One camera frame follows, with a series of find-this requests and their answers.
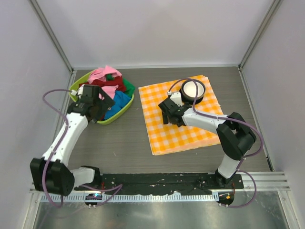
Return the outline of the orange checkered cloth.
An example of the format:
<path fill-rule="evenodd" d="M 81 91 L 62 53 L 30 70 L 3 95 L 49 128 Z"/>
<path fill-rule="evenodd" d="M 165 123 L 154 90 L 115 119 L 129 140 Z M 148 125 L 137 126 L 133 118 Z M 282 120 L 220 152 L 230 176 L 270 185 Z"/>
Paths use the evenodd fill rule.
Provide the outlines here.
<path fill-rule="evenodd" d="M 139 88 L 152 154 L 165 155 L 220 144 L 218 136 L 209 131 L 191 126 L 163 124 L 158 104 L 167 97 L 167 91 L 174 83 L 175 81 L 169 81 Z"/>

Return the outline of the lime green plastic basket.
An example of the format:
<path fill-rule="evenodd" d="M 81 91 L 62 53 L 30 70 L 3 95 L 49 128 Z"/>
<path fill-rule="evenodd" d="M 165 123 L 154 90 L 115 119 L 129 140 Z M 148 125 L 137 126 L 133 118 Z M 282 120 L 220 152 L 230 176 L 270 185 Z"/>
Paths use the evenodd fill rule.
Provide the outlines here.
<path fill-rule="evenodd" d="M 79 84 L 80 83 L 84 83 L 84 82 L 86 82 L 86 81 L 88 81 L 88 78 L 89 78 L 89 75 L 90 75 L 90 73 L 91 72 L 89 72 L 89 73 L 87 73 L 87 74 L 85 74 L 84 76 L 82 76 L 80 79 L 78 79 L 71 87 L 70 87 L 70 90 L 77 90 L 78 88 L 79 88 Z M 71 94 L 70 94 L 70 97 L 71 97 L 71 99 L 73 100 L 73 101 L 76 101 L 76 96 L 72 96 Z M 103 119 L 102 120 L 100 120 L 100 121 L 98 121 L 98 123 L 99 124 L 101 124 L 101 125 L 108 125 L 108 124 L 110 124 L 111 122 L 113 122 L 114 120 L 116 120 L 117 118 L 119 118 L 124 112 L 126 112 L 127 111 L 127 109 L 131 106 L 131 104 L 132 104 L 132 102 L 133 102 L 133 99 L 134 99 L 134 94 L 132 95 L 132 98 L 131 98 L 131 100 L 128 102 L 128 104 L 117 114 L 117 115 L 115 115 L 115 116 L 113 116 L 111 119 L 108 119 L 108 120 L 104 120 L 103 121 Z"/>

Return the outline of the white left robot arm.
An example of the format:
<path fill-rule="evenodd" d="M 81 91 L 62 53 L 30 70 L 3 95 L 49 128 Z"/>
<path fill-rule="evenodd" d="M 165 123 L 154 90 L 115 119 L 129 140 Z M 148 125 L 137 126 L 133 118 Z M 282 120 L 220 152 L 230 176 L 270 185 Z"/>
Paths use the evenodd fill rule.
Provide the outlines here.
<path fill-rule="evenodd" d="M 100 121 L 115 102 L 96 85 L 85 84 L 71 93 L 76 96 L 76 101 L 68 106 L 67 114 L 63 115 L 61 130 L 41 158 L 34 158 L 30 163 L 35 189 L 46 194 L 68 196 L 74 188 L 96 184 L 99 180 L 98 168 L 81 166 L 69 170 L 68 162 L 89 122 Z"/>

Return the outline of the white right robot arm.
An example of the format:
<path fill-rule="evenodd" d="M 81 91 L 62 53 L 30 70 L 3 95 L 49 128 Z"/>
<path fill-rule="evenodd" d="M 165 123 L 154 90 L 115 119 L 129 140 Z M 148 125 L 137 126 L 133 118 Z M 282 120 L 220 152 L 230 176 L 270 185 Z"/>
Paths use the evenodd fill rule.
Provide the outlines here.
<path fill-rule="evenodd" d="M 198 127 L 218 136 L 224 157 L 215 171 L 215 181 L 219 187 L 230 184 L 244 155 L 256 142 L 254 132 L 242 116 L 236 112 L 230 115 L 202 112 L 190 104 L 178 105 L 170 98 L 158 106 L 165 125 Z"/>

